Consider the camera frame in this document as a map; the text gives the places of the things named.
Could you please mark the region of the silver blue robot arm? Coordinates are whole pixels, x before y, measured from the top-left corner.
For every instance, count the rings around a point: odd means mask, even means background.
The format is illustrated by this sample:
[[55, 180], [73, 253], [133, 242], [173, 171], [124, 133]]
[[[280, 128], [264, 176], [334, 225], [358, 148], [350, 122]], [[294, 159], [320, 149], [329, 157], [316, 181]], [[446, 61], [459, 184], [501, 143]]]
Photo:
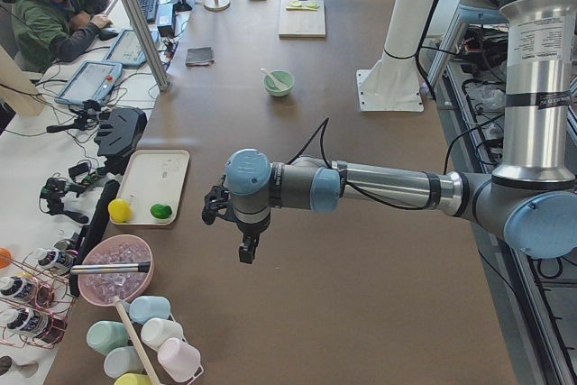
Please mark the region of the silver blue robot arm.
[[224, 218], [254, 260], [273, 208], [331, 212], [343, 197], [407, 211], [437, 209], [476, 223], [536, 259], [576, 245], [575, 177], [565, 165], [572, 103], [576, 0], [460, 0], [473, 21], [508, 23], [503, 156], [489, 174], [381, 168], [325, 158], [270, 162], [254, 149], [230, 156], [222, 177]]

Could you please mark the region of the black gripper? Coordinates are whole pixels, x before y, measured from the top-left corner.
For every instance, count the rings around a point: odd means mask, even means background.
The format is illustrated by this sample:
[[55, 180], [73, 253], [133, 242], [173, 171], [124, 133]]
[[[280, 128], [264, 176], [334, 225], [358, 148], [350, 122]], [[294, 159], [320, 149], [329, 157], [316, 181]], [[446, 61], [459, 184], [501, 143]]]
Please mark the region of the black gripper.
[[259, 242], [261, 233], [268, 229], [270, 216], [267, 215], [256, 223], [237, 220], [236, 225], [243, 234], [242, 244], [238, 250], [239, 260], [241, 263], [253, 264], [257, 250], [256, 244]]

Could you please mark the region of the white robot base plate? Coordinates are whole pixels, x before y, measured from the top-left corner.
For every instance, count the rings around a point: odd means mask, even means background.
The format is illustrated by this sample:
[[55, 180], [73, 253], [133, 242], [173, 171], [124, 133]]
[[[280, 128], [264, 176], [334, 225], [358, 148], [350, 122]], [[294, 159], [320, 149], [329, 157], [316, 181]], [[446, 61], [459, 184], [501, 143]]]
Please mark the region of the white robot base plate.
[[359, 107], [363, 112], [423, 112], [418, 75], [381, 69], [356, 71]]

